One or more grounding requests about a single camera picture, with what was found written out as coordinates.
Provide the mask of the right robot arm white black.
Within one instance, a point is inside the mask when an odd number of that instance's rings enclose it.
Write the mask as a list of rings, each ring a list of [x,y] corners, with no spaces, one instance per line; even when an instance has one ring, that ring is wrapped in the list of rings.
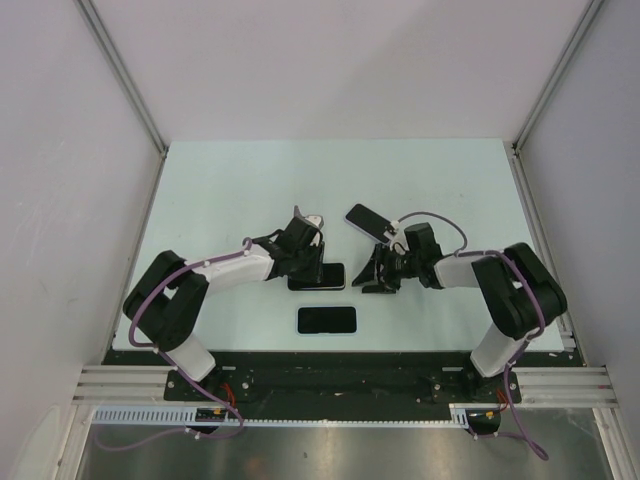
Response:
[[[468,371],[461,376],[462,391],[473,401],[493,394],[496,376],[513,366],[531,341],[568,308],[561,286],[528,244],[446,255],[427,222],[376,244],[352,285],[365,294],[392,294],[404,279],[416,279],[427,289],[481,292],[492,324],[471,351]]]

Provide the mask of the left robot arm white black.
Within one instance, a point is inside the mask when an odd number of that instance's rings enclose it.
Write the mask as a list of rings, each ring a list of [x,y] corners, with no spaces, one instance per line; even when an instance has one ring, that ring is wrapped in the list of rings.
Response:
[[[285,228],[246,238],[234,253],[189,263],[172,250],[161,252],[124,301],[129,343],[163,356],[183,373],[187,389],[197,398],[214,397],[221,376],[214,370],[213,355],[194,333],[205,299],[218,291],[281,277],[320,280],[323,225],[320,215],[296,212]]]

